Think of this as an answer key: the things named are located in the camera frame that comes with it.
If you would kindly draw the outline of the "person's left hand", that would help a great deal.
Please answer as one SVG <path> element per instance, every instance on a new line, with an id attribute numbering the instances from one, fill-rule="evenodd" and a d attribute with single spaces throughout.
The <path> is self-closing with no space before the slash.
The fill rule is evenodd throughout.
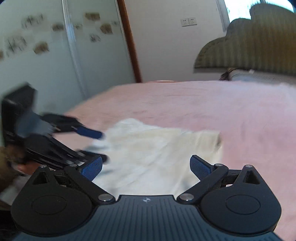
<path id="1" fill-rule="evenodd" d="M 39 168 L 39 166 L 39 163 L 27 162 L 25 164 L 17 164 L 14 168 L 22 174 L 32 175 Z"/>

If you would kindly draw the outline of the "patterned brown left sleeve forearm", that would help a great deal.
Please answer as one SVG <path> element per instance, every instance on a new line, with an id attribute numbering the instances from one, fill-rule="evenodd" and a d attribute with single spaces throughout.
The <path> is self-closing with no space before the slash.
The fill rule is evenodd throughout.
<path id="1" fill-rule="evenodd" d="M 8 188 L 15 178 L 25 176 L 25 173 L 18 169 L 18 165 L 23 163 L 24 155 L 25 150 L 22 147 L 1 147 L 1 192 Z"/>

